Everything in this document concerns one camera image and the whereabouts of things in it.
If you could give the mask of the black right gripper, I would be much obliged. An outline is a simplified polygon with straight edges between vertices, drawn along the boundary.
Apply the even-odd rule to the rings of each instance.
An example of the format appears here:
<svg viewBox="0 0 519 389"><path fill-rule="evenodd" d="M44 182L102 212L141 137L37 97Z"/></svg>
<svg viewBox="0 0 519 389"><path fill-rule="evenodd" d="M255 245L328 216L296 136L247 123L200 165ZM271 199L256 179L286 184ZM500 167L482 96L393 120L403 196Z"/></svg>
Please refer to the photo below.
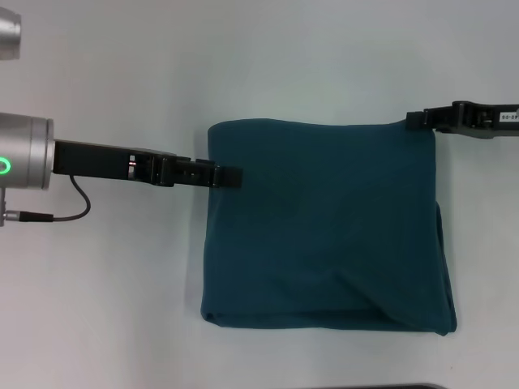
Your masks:
<svg viewBox="0 0 519 389"><path fill-rule="evenodd" d="M483 105L454 101L453 105L408 112L407 130L435 130L476 139L519 137L519 105Z"/></svg>

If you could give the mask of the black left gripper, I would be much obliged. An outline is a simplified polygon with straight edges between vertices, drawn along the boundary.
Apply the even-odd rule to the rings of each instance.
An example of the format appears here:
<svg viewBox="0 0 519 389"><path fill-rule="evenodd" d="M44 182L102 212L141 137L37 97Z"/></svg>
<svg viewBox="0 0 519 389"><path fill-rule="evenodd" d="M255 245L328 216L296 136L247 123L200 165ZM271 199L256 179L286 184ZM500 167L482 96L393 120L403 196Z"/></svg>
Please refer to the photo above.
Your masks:
<svg viewBox="0 0 519 389"><path fill-rule="evenodd" d="M212 160L178 157L171 153L57 140L52 172L94 177L207 188L241 188L243 171Z"/></svg>

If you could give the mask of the teal t-shirt with white print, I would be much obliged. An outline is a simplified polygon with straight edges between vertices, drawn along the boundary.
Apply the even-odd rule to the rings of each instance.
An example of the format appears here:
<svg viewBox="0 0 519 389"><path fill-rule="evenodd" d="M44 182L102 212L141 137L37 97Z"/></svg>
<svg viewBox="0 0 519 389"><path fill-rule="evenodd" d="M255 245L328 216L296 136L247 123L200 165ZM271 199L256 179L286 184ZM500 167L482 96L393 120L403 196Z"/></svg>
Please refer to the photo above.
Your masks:
<svg viewBox="0 0 519 389"><path fill-rule="evenodd" d="M220 327L454 332L435 136L404 122L222 122L208 154L243 171L211 190L203 318Z"/></svg>

